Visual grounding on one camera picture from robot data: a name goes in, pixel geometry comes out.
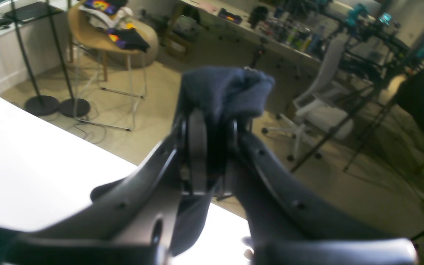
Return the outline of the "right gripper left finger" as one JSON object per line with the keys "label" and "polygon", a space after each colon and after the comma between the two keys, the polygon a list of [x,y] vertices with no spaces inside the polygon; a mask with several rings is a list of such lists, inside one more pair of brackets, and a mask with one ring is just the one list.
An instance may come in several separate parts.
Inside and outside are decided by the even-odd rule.
{"label": "right gripper left finger", "polygon": [[166,265],[181,198],[204,196],[207,129],[201,110],[182,117],[135,172],[91,206],[20,235],[14,265]]}

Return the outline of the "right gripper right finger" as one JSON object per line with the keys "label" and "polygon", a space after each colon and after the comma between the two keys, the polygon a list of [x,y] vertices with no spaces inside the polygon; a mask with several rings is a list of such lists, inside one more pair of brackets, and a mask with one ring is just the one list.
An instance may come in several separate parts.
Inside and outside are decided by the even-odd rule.
{"label": "right gripper right finger", "polygon": [[229,123],[231,190],[245,209],[253,265],[417,265],[410,240],[377,230],[300,183],[254,134]]}

